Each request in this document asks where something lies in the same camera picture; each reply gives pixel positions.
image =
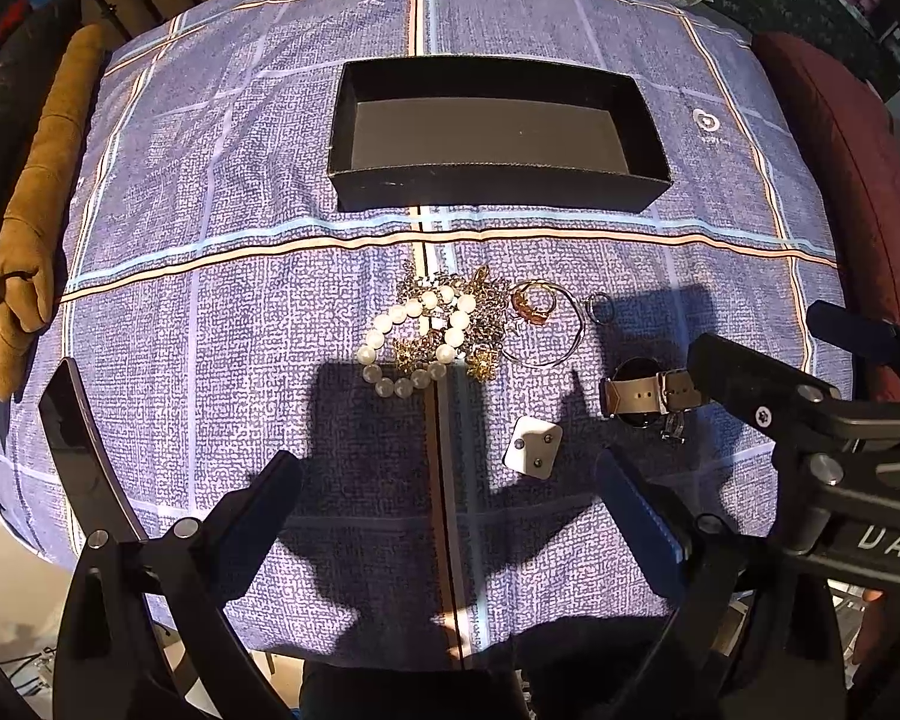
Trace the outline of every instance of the beige watch strap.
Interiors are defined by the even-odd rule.
[[[609,413],[672,413],[696,409],[709,398],[696,389],[686,370],[626,381],[604,380]]]

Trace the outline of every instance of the pearl bracelet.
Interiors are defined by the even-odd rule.
[[[440,303],[453,308],[449,320],[424,315],[424,312],[431,312]],[[367,331],[364,343],[356,352],[357,362],[364,366],[364,381],[372,384],[380,397],[396,394],[399,398],[408,398],[415,389],[427,389],[432,381],[446,376],[447,365],[456,359],[458,349],[466,341],[464,330],[470,327],[470,315],[476,308],[477,299],[473,295],[457,295],[453,287],[443,285],[437,290],[426,290],[419,299],[411,298],[403,305],[391,306],[384,314],[378,314]],[[384,346],[386,334],[407,319],[419,320],[420,336],[426,336],[432,330],[443,330],[443,343],[434,351],[435,359],[426,367],[417,367],[408,377],[394,381],[384,376],[383,369],[377,362],[377,354]]]

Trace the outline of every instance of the watch face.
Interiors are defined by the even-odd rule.
[[[655,376],[661,370],[660,363],[652,357],[631,357],[623,362],[613,372],[610,378],[613,381],[629,381],[629,379],[644,379],[647,376]],[[649,428],[663,421],[663,414],[658,412],[648,413],[618,413],[617,419],[635,428]]]

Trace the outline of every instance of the white lettering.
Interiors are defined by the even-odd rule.
[[[861,538],[860,543],[857,544],[857,546],[860,547],[860,549],[874,549],[874,547],[880,543],[880,539],[886,535],[887,529],[881,528],[880,535],[877,538],[874,538],[873,541],[867,541],[867,539],[873,532],[874,532],[874,527],[872,525],[869,526],[868,528],[866,528],[866,533],[864,533],[864,538]]]
[[[900,535],[897,536],[897,537],[893,540],[893,544],[891,544],[889,547],[887,547],[887,548],[883,551],[883,554],[884,554],[884,555],[890,555],[890,552],[896,552],[896,556],[897,556],[897,557],[900,557]]]

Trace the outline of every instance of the beige floor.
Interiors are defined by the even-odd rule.
[[[69,572],[26,550],[0,524],[0,661],[55,646],[69,584]],[[166,652],[175,664],[182,645],[170,645]],[[273,656],[268,662],[262,653],[253,653],[253,659],[288,706],[298,706],[303,661]],[[199,683],[187,698],[213,712]],[[41,717],[50,717],[48,691],[28,701]]]

